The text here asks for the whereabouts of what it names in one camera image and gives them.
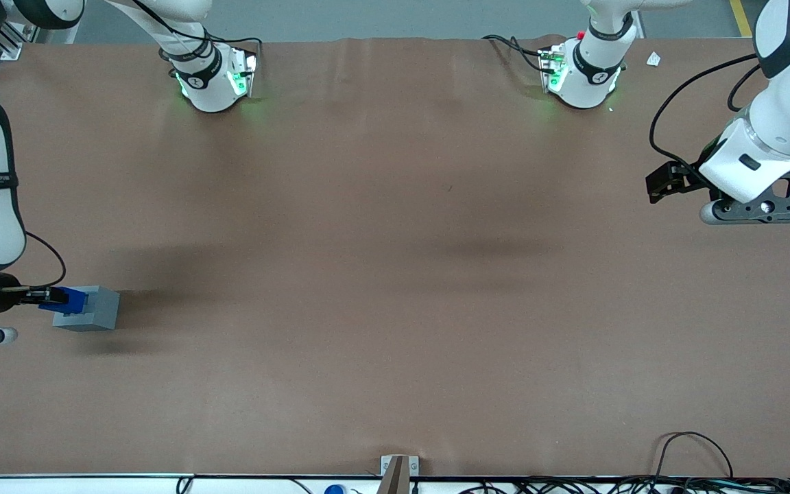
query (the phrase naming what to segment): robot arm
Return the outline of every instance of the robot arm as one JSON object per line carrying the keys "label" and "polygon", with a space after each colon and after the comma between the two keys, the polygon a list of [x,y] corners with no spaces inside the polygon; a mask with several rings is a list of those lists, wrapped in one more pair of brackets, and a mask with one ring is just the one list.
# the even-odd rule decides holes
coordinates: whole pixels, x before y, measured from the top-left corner
{"label": "robot arm", "polygon": [[[700,212],[706,223],[790,222],[790,0],[766,4],[755,29],[755,50],[769,79],[765,90],[728,123],[684,179],[678,176],[684,167],[673,174],[672,163],[649,175],[652,203],[708,187],[713,202]],[[690,177],[697,173],[706,184]],[[781,178],[787,181],[786,197],[771,190]]]}
{"label": "robot arm", "polygon": [[672,9],[691,0],[581,0],[590,10],[590,26],[580,40],[571,38],[553,47],[553,60],[542,65],[554,74],[542,74],[546,91],[576,108],[593,108],[614,91],[621,63],[638,32],[633,10]]}
{"label": "robot arm", "polygon": [[[162,48],[172,63],[182,94],[203,112],[220,112],[248,96],[255,56],[214,41],[200,24],[211,0],[107,0],[139,24]],[[0,24],[6,19],[45,29],[76,25],[84,13],[84,0],[0,0]],[[0,105],[0,312],[16,304],[45,304],[64,313],[81,313],[85,294],[63,287],[25,287],[2,272],[23,255],[26,232],[20,216],[16,188],[12,131]],[[13,340],[13,329],[0,329],[0,343]]]}

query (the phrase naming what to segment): brown table surface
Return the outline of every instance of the brown table surface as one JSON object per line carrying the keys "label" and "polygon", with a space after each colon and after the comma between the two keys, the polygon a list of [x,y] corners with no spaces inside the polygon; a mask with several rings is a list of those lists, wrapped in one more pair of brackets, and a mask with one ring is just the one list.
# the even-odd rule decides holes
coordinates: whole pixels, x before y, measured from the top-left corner
{"label": "brown table surface", "polygon": [[[201,115],[155,47],[26,48],[0,70],[25,223],[123,307],[0,316],[0,473],[645,474],[696,430],[790,475],[790,226],[643,182],[665,96],[751,49],[639,41],[582,112],[485,41],[270,45],[257,98]],[[661,144],[699,153],[744,69]],[[31,243],[10,272],[57,266]],[[680,440],[665,473],[724,472]]]}

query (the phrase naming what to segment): small white paper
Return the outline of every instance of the small white paper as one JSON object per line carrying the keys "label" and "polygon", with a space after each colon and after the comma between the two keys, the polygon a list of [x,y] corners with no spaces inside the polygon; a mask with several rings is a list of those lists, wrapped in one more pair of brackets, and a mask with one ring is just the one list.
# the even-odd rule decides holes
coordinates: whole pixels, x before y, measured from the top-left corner
{"label": "small white paper", "polygon": [[648,57],[648,62],[646,62],[646,63],[648,65],[652,66],[652,67],[656,67],[656,66],[660,65],[660,56],[659,56],[658,52],[652,52],[651,56]]}

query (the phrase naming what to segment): power cord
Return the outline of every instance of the power cord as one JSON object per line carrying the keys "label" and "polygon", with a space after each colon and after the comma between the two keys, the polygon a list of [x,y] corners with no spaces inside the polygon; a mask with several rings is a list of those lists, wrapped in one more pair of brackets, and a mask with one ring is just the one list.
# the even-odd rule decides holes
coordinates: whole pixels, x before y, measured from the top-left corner
{"label": "power cord", "polygon": [[47,247],[47,250],[50,250],[53,253],[53,255],[57,257],[57,261],[60,262],[60,278],[54,279],[54,281],[52,281],[50,283],[45,283],[44,285],[34,285],[33,287],[30,287],[30,288],[32,290],[40,290],[40,289],[44,289],[44,288],[50,288],[50,287],[53,287],[53,285],[56,285],[56,284],[60,283],[61,281],[63,281],[63,279],[66,279],[66,261],[63,260],[63,256],[60,256],[60,253],[56,249],[54,249],[53,245],[48,244],[47,241],[44,238],[41,238],[38,235],[35,235],[34,233],[29,232],[29,231],[26,232],[26,237],[34,238],[36,242],[38,242],[39,244],[44,245],[44,247]]}
{"label": "power cord", "polygon": [[651,494],[654,494],[655,485],[660,480],[660,472],[664,469],[664,461],[667,459],[667,448],[669,448],[669,445],[672,443],[672,441],[677,440],[677,438],[683,436],[693,436],[697,438],[702,438],[702,440],[705,440],[706,442],[714,446],[715,449],[717,449],[718,452],[721,453],[721,456],[724,457],[724,462],[727,462],[728,478],[733,478],[733,464],[730,463],[730,458],[727,456],[727,453],[724,453],[724,450],[720,446],[718,446],[718,443],[711,440],[711,438],[709,438],[708,436],[700,434],[699,432],[691,432],[691,431],[677,432],[677,434],[672,434],[672,436],[668,438],[668,440],[664,443],[664,448],[662,448],[662,450],[660,451],[658,470],[656,470],[656,472],[654,473],[654,478],[650,482],[649,491],[651,492]]}
{"label": "power cord", "polygon": [[299,485],[300,488],[302,488],[304,490],[304,492],[307,492],[307,494],[313,494],[313,491],[310,491],[310,488],[305,486],[304,482],[298,481],[298,479],[294,479],[294,478],[289,478],[289,480],[291,480],[292,482],[295,482],[295,484]]}
{"label": "power cord", "polygon": [[655,142],[655,134],[656,134],[656,128],[658,128],[658,121],[660,119],[660,116],[664,113],[664,110],[667,109],[667,107],[672,102],[672,100],[674,100],[675,97],[678,96],[678,93],[681,93],[681,91],[683,91],[684,88],[693,84],[700,78],[705,78],[706,75],[712,74],[714,72],[718,72],[721,69],[727,69],[730,66],[737,65],[737,63],[747,62],[747,60],[754,60],[756,58],[758,58],[756,54],[747,54],[746,56],[741,56],[733,60],[728,60],[727,62],[724,63],[719,63],[718,65],[715,65],[711,69],[703,70],[699,74],[694,75],[689,80],[684,81],[678,88],[676,88],[676,90],[672,91],[672,94],[668,96],[667,100],[665,100],[664,103],[661,104],[660,108],[658,109],[658,112],[655,113],[654,119],[651,120],[651,126],[648,132],[648,141],[652,149],[654,149],[658,153],[661,153],[663,156],[670,158],[671,160],[675,160],[680,165],[684,166],[684,168],[687,168],[689,172],[693,175],[693,177],[696,178],[700,183],[702,183],[706,187],[711,188],[712,185],[709,184],[709,181],[706,180],[705,177],[700,175],[699,172],[696,171],[696,169],[693,169],[693,167],[690,166],[681,156],[678,156],[678,154],[664,150],[662,147],[658,146],[658,144]]}
{"label": "power cord", "polygon": [[194,484],[194,478],[192,478],[192,476],[179,478],[178,482],[176,482],[176,494],[187,494],[192,484]]}
{"label": "power cord", "polygon": [[178,29],[173,28],[173,26],[167,24],[167,22],[163,20],[161,16],[157,15],[157,12],[151,10],[150,7],[142,3],[140,0],[132,0],[132,2],[135,3],[136,6],[142,10],[142,12],[150,16],[151,19],[154,19],[154,21],[156,21],[158,24],[162,25],[163,27],[166,27],[167,31],[172,32],[172,34],[178,34],[179,36],[184,36],[185,38],[189,38],[189,40],[199,40],[199,41],[209,40],[209,41],[217,41],[219,43],[241,43],[242,41],[254,41],[255,43],[258,44],[258,47],[260,47],[263,44],[263,41],[261,41],[260,38],[255,38],[253,36],[247,38],[238,38],[238,40],[225,40],[225,38],[214,36],[212,34],[209,34],[209,32],[206,32],[204,34],[204,37],[201,38],[199,36],[194,36],[193,34],[186,34],[186,32],[181,32]]}
{"label": "power cord", "polygon": [[761,65],[759,64],[749,69],[749,71],[746,72],[745,75],[743,75],[743,77],[739,81],[737,81],[737,84],[733,86],[733,89],[730,90],[730,94],[728,94],[727,96],[727,107],[731,110],[731,112],[739,112],[740,110],[743,109],[742,106],[735,106],[733,104],[733,98],[737,97],[737,93],[739,93],[739,88],[743,87],[745,81],[748,81],[749,78],[751,78],[755,72],[758,72],[759,69],[761,69]]}
{"label": "power cord", "polygon": [[517,37],[511,36],[510,40],[506,40],[505,38],[499,36],[498,34],[488,34],[481,38],[481,40],[491,40],[491,41],[499,41],[503,43],[506,47],[511,48],[511,50],[516,51],[523,57],[523,60],[526,60],[526,63],[532,67],[533,69],[542,72],[543,74],[553,74],[554,71],[551,69],[545,69],[540,65],[535,65],[532,60],[529,59],[529,56],[538,56],[538,51],[540,50],[547,50],[551,49],[551,46],[541,47],[538,50],[532,51],[527,48],[521,47],[520,42],[517,41]]}

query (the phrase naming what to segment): gray block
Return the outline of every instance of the gray block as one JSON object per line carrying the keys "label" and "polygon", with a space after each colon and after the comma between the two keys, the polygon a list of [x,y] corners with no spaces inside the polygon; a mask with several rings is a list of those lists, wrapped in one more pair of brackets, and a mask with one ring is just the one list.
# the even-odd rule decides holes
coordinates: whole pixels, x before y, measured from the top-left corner
{"label": "gray block", "polygon": [[69,331],[112,331],[118,320],[120,294],[108,288],[69,287],[87,294],[81,314],[54,314],[53,325]]}

